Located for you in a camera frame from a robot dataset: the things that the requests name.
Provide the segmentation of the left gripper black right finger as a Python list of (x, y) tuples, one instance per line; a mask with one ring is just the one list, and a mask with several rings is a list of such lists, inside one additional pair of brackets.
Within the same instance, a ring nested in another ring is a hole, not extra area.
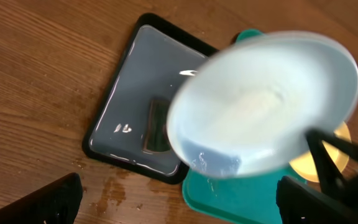
[(283, 223), (358, 223), (358, 178), (332, 198), (285, 176), (277, 184), (276, 204)]

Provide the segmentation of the light blue plate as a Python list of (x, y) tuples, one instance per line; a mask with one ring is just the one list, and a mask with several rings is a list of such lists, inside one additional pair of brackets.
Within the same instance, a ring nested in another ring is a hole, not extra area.
[(272, 32), (202, 64), (173, 98), (167, 136), (200, 174), (259, 175), (306, 153), (308, 130), (333, 133), (357, 103), (358, 66), (343, 45), (313, 32)]

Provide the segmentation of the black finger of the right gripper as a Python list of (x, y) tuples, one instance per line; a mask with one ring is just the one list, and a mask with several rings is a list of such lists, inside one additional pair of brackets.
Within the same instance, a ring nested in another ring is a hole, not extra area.
[(358, 144), (318, 129), (307, 131), (305, 138), (322, 192), (342, 202), (358, 202), (358, 176), (347, 180), (342, 175), (349, 159), (358, 162)]

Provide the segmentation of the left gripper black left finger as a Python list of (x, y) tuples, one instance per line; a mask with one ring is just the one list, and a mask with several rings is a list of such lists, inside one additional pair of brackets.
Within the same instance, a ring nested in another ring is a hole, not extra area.
[(0, 208), (0, 223), (73, 223), (82, 198), (81, 178), (72, 172)]

